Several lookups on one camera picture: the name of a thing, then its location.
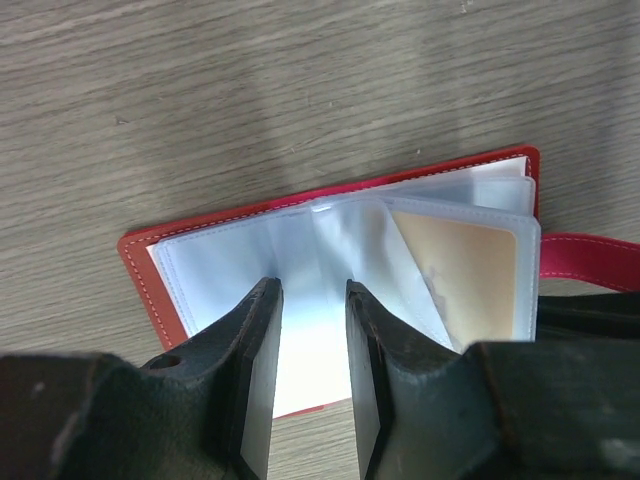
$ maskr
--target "wood grain surface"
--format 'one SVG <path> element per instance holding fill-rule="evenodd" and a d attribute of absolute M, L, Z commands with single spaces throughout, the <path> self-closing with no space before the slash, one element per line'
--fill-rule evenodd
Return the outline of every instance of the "wood grain surface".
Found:
<path fill-rule="evenodd" d="M 639 241 L 639 34 L 631 0 L 6 0 L 0 349 L 141 363 L 126 231 L 506 145 L 545 229 Z M 276 422 L 271 478 L 354 445 L 348 403 Z"/>

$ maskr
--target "black object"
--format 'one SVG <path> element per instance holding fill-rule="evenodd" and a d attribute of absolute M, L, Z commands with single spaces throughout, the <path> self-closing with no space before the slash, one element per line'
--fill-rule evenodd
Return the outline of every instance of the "black object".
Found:
<path fill-rule="evenodd" d="M 541 297 L 545 341 L 462 356 L 361 284 L 346 308 L 363 478 L 640 476 L 638 294 Z M 112 355 L 2 357 L 0 477 L 266 478 L 281 315 L 280 282 L 264 279 L 141 369 Z"/>
<path fill-rule="evenodd" d="M 266 478 L 282 289 L 141 369 L 105 354 L 0 359 L 1 478 Z"/>
<path fill-rule="evenodd" d="M 602 316 L 617 299 L 640 322 L 637 295 L 585 300 Z M 564 323 L 579 301 L 541 303 L 554 316 L 540 324 L 580 338 Z M 358 283 L 347 338 L 361 478 L 640 476 L 638 343 L 477 343 L 459 357 Z"/>

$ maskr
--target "red strap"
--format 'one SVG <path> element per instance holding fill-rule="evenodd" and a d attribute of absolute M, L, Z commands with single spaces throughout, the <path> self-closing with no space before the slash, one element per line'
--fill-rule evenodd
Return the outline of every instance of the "red strap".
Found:
<path fill-rule="evenodd" d="M 583 233 L 543 235 L 540 278 L 569 278 L 640 291 L 640 244 Z"/>

